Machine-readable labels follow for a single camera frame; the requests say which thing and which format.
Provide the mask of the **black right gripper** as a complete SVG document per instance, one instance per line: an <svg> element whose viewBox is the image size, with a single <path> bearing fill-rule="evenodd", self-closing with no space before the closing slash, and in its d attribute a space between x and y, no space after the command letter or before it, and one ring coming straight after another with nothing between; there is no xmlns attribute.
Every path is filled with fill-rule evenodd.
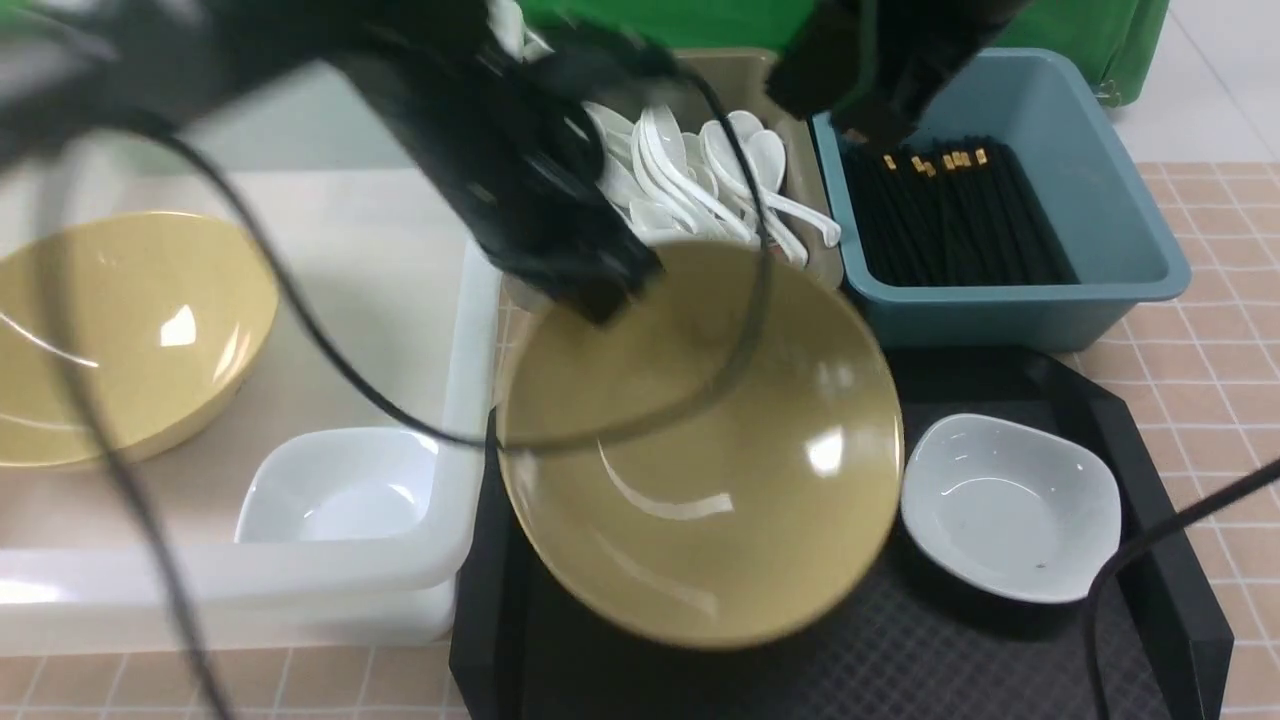
<svg viewBox="0 0 1280 720"><path fill-rule="evenodd" d="M998 1L818 1L765 91L791 117L826 113L840 133L892 149L1000 35Z"/></svg>

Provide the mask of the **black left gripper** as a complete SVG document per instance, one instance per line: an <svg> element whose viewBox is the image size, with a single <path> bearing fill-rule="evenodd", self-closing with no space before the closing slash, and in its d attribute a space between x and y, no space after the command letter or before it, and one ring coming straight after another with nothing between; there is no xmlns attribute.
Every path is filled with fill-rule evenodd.
<svg viewBox="0 0 1280 720"><path fill-rule="evenodd" d="M493 266L595 325L662 265L600 183L586 102L677 79L666 47L588 22L535 60L488 20L371 23L340 69L468 227Z"/></svg>

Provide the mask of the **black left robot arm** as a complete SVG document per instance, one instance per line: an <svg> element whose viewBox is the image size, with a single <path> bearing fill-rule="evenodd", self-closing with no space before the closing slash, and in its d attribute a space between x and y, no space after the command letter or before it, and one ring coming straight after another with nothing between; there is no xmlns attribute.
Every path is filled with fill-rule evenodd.
<svg viewBox="0 0 1280 720"><path fill-rule="evenodd" d="M585 20L550 32L557 50L522 61L488 1L20 1L3 9L3 167L108 126L172 135L321 61L497 269L604 323L662 265L599 188L584 104L680 67Z"/></svg>

